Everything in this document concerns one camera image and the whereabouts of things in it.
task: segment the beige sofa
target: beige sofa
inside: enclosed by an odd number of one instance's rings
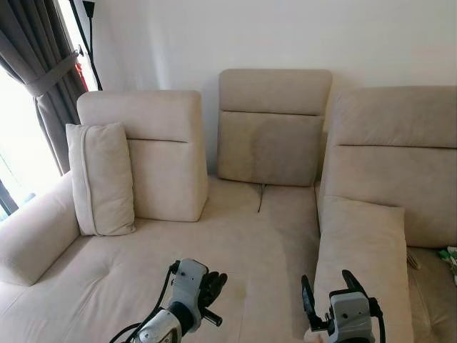
[[[294,74],[286,72],[287,77]],[[268,89],[283,92],[286,79],[281,71],[275,75],[282,83],[272,82]],[[261,133],[267,135],[256,141],[261,153],[256,150],[254,164],[271,164],[261,146],[275,134],[269,124],[316,121],[312,134],[301,124],[303,136],[296,130],[294,136],[298,143],[318,145],[331,77],[327,71],[299,75],[287,90],[291,99],[298,99],[294,114],[288,114],[287,101],[279,97],[282,114],[254,106],[248,118],[239,119],[243,124],[256,112],[265,116],[260,123],[268,130]],[[267,102],[278,108],[275,99]],[[80,236],[70,174],[2,223],[0,342],[108,342],[151,311],[168,266],[186,257],[228,274],[211,306],[224,323],[220,328],[204,323],[186,342],[302,342],[308,325],[299,280],[303,273],[313,279],[319,240],[313,188],[288,185],[299,174],[271,181],[280,169],[262,174],[266,188],[208,178],[196,92],[88,93],[79,99],[78,110],[83,124],[121,121],[126,128],[137,231],[119,237]],[[219,158],[224,160],[225,149],[239,142],[239,130],[231,131],[224,118],[220,125],[224,142]],[[244,132],[243,139],[255,139],[256,132]],[[276,151],[287,151],[278,137],[275,142]],[[306,157],[301,149],[297,153]],[[296,170],[308,172],[300,183],[311,183],[316,172],[316,151],[311,153],[305,164],[297,161]]]
[[[435,250],[457,245],[456,109],[451,86],[360,89],[336,101],[319,199],[320,314],[349,269],[380,300],[387,342],[457,342],[456,286]]]

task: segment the robotic arm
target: robotic arm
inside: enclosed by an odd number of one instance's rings
[[[173,295],[164,309],[160,303],[170,274],[176,275],[172,281]],[[193,259],[176,261],[169,267],[164,288],[150,315],[142,323],[120,331],[110,343],[133,328],[135,330],[124,343],[180,343],[187,332],[195,332],[200,327],[203,318],[221,326],[222,318],[207,307],[216,300],[226,281],[226,274],[210,273],[206,266]]]
[[[361,284],[349,270],[343,270],[348,289],[330,293],[330,314],[323,321],[314,309],[314,296],[306,275],[301,278],[303,306],[311,331],[327,331],[328,343],[374,343],[371,318],[377,317],[381,343],[386,343],[383,312],[376,298],[369,298]]]

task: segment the curtain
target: curtain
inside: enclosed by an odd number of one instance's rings
[[[33,96],[62,174],[70,170],[65,124],[79,124],[76,100],[85,92],[74,67],[77,56],[53,0],[0,1],[0,66]]]

